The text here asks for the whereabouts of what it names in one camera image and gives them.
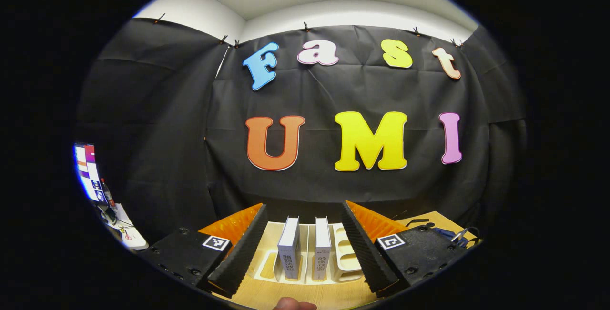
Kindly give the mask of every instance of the letter f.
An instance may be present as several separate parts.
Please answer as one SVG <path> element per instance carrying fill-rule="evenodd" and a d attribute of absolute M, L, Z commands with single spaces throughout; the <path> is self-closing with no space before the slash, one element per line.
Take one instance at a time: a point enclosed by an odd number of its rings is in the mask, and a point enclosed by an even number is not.
<path fill-rule="evenodd" d="M 274 71 L 268 71 L 266 67 L 275 67 L 277 65 L 277 59 L 272 51 L 276 51 L 278 48 L 279 45 L 277 43 L 268 43 L 265 47 L 259 49 L 242 63 L 243 66 L 248 66 L 248 69 L 250 69 L 250 74 L 252 74 L 252 79 L 254 80 L 252 83 L 252 89 L 254 91 L 257 91 L 275 78 L 276 73 Z"/>

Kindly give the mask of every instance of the wooden surface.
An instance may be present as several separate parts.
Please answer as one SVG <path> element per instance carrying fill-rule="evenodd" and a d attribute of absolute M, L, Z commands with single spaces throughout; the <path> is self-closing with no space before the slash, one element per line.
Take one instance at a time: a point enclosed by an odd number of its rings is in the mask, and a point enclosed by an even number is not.
<path fill-rule="evenodd" d="M 435 226 L 453 232 L 464 229 L 436 211 L 397 222 L 406 225 L 413 219 L 429 219 Z M 412 223 L 409 227 L 423 224 L 425 222 Z M 464 237 L 470 240 L 475 236 L 467 232 Z M 297 301 L 316 304 L 318 310 L 346 310 L 379 300 L 364 282 L 364 277 L 332 285 L 291 285 L 253 279 L 246 274 L 239 290 L 231 299 L 216 293 L 213 295 L 257 310 L 272 310 L 281 297 L 292 297 Z"/>

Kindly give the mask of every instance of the book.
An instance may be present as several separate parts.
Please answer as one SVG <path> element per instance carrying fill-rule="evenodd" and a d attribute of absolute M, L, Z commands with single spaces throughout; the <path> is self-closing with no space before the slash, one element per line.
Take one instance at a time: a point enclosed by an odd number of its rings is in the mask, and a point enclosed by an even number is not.
<path fill-rule="evenodd" d="M 279 256 L 286 279 L 299 279 L 299 267 L 301 266 L 301 234 L 298 217 L 287 217 L 282 236 L 277 243 L 277 255 Z"/>
<path fill-rule="evenodd" d="M 331 232 L 328 229 L 328 217 L 315 219 L 315 263 L 312 279 L 325 280 L 326 267 L 331 255 Z"/>

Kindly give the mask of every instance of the monitor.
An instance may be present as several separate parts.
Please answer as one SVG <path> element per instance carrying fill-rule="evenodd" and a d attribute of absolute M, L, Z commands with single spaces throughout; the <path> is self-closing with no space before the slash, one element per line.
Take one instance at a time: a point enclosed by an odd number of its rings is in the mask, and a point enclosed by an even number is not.
<path fill-rule="evenodd" d="M 87 197 L 92 201 L 108 205 L 95 163 L 95 148 L 89 143 L 74 144 L 74 162 Z"/>

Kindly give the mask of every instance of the human hand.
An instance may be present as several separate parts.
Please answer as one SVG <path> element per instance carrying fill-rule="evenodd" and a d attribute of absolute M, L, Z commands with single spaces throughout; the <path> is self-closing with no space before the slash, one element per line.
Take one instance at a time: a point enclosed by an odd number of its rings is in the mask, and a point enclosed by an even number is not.
<path fill-rule="evenodd" d="M 317 308 L 315 304 L 306 301 L 299 302 L 294 298 L 281 297 L 273 310 L 316 310 Z"/>

